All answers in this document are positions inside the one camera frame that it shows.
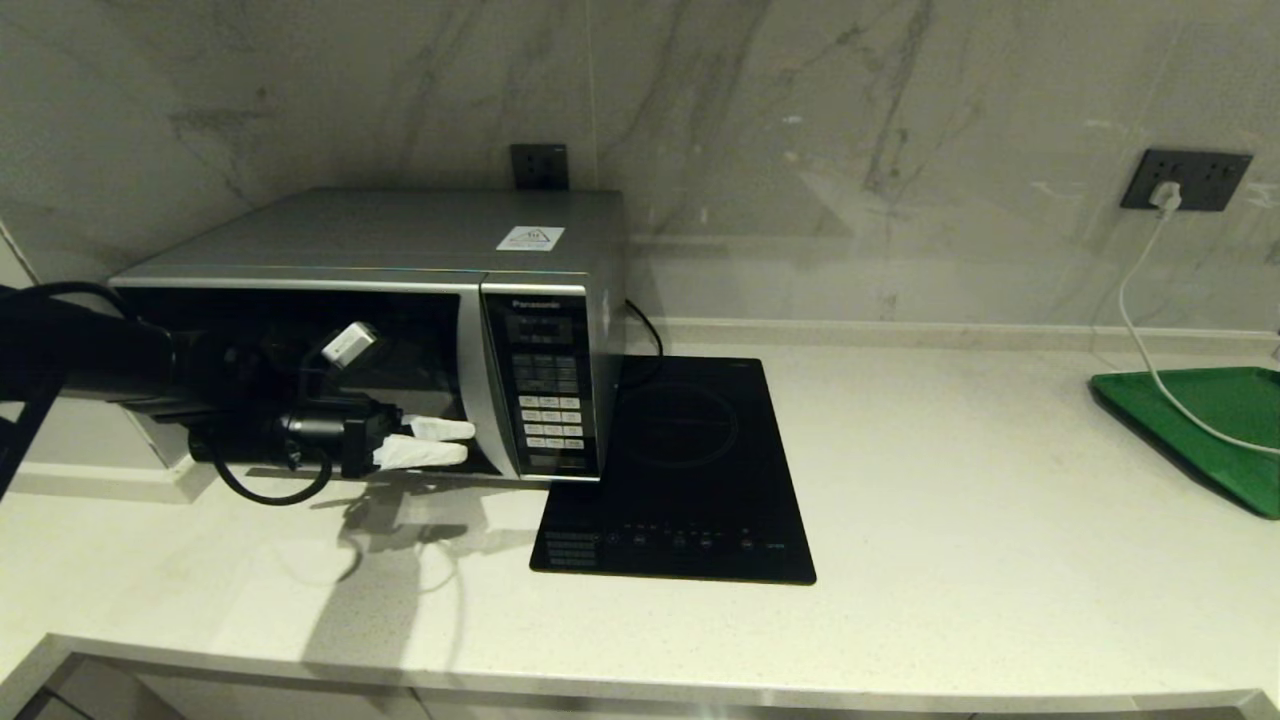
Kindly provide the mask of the glass microwave door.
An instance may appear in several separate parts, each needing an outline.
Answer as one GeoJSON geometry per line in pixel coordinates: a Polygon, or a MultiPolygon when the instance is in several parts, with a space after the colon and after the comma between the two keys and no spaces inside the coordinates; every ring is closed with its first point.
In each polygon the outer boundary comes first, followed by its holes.
{"type": "Polygon", "coordinates": [[[169,331],[215,331],[256,345],[293,400],[366,396],[404,415],[471,421],[461,475],[516,479],[480,286],[429,281],[122,279],[124,299],[169,331]],[[321,345],[366,322],[379,345],[346,369],[321,345]]]}

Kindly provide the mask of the silver Panasonic microwave body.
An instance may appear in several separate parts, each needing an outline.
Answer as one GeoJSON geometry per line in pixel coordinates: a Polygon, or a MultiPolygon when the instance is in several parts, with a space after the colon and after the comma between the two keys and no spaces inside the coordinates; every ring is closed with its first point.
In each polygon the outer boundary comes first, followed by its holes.
{"type": "Polygon", "coordinates": [[[122,279],[476,282],[513,480],[598,482],[625,352],[627,237],[617,192],[311,190],[109,284],[124,299],[122,279]],[[498,251],[516,225],[564,233],[550,252],[498,251]]]}

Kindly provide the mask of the small silver box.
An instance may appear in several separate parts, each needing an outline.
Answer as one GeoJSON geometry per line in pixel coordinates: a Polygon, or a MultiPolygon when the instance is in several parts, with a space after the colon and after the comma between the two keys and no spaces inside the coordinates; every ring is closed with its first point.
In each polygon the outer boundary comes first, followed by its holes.
{"type": "Polygon", "coordinates": [[[352,366],[381,341],[380,333],[366,322],[352,322],[320,347],[324,360],[339,369],[352,366]]]}

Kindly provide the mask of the black induction cooktop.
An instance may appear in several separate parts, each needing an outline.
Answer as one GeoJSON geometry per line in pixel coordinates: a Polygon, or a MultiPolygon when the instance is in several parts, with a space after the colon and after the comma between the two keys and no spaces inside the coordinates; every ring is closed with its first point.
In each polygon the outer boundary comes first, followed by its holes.
{"type": "Polygon", "coordinates": [[[558,483],[534,571],[813,585],[764,364],[625,360],[602,479],[558,483]]]}

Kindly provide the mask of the black wide wall socket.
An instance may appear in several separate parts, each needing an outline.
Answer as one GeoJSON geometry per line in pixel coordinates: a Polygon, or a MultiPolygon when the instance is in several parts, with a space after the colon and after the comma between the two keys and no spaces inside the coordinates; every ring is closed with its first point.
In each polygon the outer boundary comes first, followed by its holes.
{"type": "Polygon", "coordinates": [[[1181,211],[1224,211],[1239,187],[1254,156],[1252,154],[1219,152],[1185,149],[1146,150],[1120,208],[1157,210],[1152,197],[1166,183],[1179,186],[1181,211]]]}

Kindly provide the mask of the green plastic tray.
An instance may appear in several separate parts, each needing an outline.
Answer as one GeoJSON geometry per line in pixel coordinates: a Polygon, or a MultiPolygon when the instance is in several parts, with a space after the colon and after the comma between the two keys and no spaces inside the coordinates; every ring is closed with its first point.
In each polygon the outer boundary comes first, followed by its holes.
{"type": "MultiPolygon", "coordinates": [[[[1164,370],[1172,396],[1217,432],[1280,448],[1280,372],[1257,366],[1164,370]]],[[[1280,456],[1207,434],[1144,372],[1093,375],[1092,398],[1197,484],[1256,516],[1280,521],[1280,456]]]]}

